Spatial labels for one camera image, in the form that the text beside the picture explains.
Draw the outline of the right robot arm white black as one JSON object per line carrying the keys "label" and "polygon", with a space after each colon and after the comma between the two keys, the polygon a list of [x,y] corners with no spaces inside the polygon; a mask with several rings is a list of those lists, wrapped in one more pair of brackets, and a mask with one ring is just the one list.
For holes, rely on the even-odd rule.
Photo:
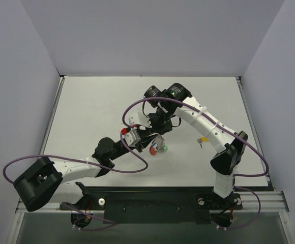
{"label": "right robot arm white black", "polygon": [[244,131],[237,133],[221,124],[179,83],[174,83],[163,91],[152,85],[143,97],[148,98],[147,102],[156,109],[156,112],[148,114],[151,131],[160,135],[170,132],[173,128],[171,118],[177,116],[211,143],[216,151],[210,161],[216,172],[212,202],[218,208],[225,207],[232,198],[234,174],[246,147],[240,140],[247,140],[248,135]]}

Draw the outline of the keyring bunch with coloured tags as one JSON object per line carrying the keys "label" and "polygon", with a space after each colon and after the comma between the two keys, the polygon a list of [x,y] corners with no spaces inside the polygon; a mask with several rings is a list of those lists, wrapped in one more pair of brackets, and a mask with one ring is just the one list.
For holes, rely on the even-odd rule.
{"label": "keyring bunch with coloured tags", "polygon": [[155,156],[158,153],[164,153],[168,151],[168,147],[165,144],[165,139],[162,135],[158,135],[151,142],[151,146],[149,149],[150,155]]}

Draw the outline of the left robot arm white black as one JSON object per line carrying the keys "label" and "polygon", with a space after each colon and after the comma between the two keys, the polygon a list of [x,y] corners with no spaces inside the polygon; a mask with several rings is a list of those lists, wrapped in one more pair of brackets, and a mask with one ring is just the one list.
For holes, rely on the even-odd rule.
{"label": "left robot arm white black", "polygon": [[105,137],[98,142],[94,154],[82,160],[40,156],[14,180],[13,186],[29,212],[53,202],[71,203],[77,209],[84,209],[89,196],[75,181],[116,171],[113,160],[133,149],[142,152],[151,141],[152,137],[143,140],[122,137],[118,142]]}

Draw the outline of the key with yellow tag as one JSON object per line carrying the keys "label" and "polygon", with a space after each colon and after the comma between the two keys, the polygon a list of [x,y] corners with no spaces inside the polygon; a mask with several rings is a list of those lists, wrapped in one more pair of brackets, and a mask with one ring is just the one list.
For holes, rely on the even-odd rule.
{"label": "key with yellow tag", "polygon": [[200,138],[197,139],[197,142],[199,143],[200,148],[203,148],[203,145],[205,143],[208,143],[209,140],[207,138],[205,138],[205,137],[200,137]]}

